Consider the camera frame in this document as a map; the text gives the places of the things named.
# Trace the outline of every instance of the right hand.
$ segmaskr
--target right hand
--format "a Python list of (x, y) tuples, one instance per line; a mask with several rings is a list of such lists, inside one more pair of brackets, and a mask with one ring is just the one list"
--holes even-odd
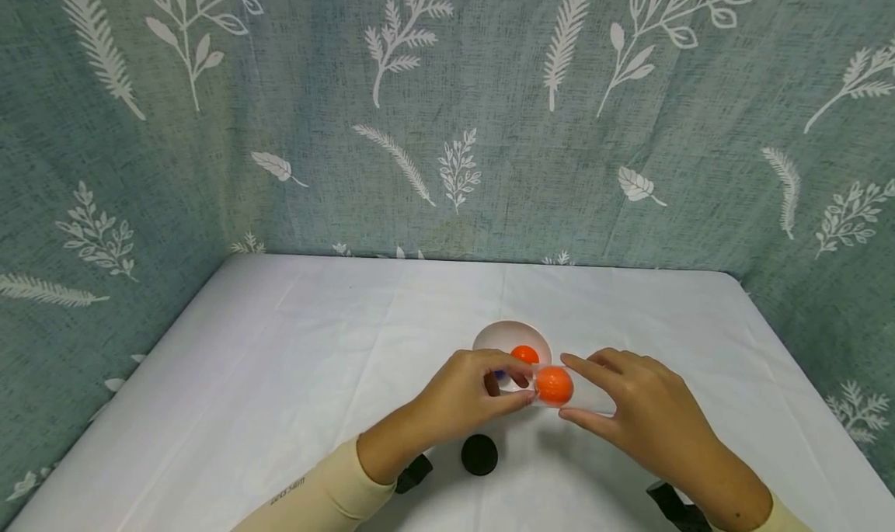
[(693, 500), (723, 530), (753, 530), (771, 512), (771, 493), (720, 442), (684, 379), (649, 356), (601, 349), (582, 360), (564, 353), (573, 371), (616, 403), (612, 418), (560, 409), (562, 419), (608, 440)]

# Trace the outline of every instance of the hand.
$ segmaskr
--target hand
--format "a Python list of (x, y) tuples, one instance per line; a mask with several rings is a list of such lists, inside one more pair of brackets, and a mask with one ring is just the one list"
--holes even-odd
[(467, 436), (535, 400), (533, 391), (500, 395), (496, 371), (510, 374), (522, 387), (531, 377), (528, 363), (503, 351), (455, 351), (416, 398), (358, 438), (357, 456), (370, 479), (390, 484), (420, 452)]
[(520, 386), (528, 386), (529, 363), (503, 351), (460, 349), (410, 403), (425, 444), (459, 439), (491, 419), (511, 414), (535, 400), (533, 391), (500, 395), (494, 377), (505, 371)]
[(652, 357), (612, 348), (587, 360), (570, 354), (561, 360), (605, 390), (617, 410), (607, 418), (560, 409), (560, 418), (608, 440), (676, 486), (722, 530), (741, 532), (764, 524), (771, 493), (715, 436), (681, 375)]

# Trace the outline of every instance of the black object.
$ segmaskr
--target black object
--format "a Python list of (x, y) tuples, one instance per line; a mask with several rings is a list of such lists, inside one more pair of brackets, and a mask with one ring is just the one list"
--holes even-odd
[(426, 455), (421, 454), (416, 457), (416, 459), (413, 459), (413, 462), (410, 463), (410, 466), (404, 468), (401, 475), (397, 477), (395, 493), (401, 495), (401, 493), (406, 493), (411, 489), (414, 489), (414, 487), (417, 487), (431, 471), (432, 463), (429, 462)]
[(463, 443), (460, 460), (470, 474), (488, 475), (498, 466), (498, 447), (489, 437), (475, 434)]
[(665, 482), (653, 484), (646, 494), (653, 498), (665, 518), (681, 532), (712, 532), (702, 511), (695, 505), (684, 504), (671, 485)]

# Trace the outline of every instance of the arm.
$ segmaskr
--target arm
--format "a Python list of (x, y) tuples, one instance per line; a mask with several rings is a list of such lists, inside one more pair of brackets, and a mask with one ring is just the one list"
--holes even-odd
[(616, 402), (612, 418), (579, 409), (559, 416), (616, 445), (696, 503), (714, 530), (810, 532), (709, 426), (684, 380), (652, 357), (607, 348), (566, 366)]
[(522, 409), (534, 393), (498, 395), (494, 371), (528, 385), (527, 363), (501, 351), (460, 350), (408, 404), (349, 440), (249, 514), (233, 532), (350, 532), (376, 514), (420, 452)]

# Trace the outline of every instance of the black round object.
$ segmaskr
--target black round object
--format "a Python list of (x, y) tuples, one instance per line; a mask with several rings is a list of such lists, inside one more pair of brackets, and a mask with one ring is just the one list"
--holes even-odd
[(498, 466), (498, 447), (489, 437), (475, 434), (463, 443), (460, 460), (470, 474), (488, 475)]

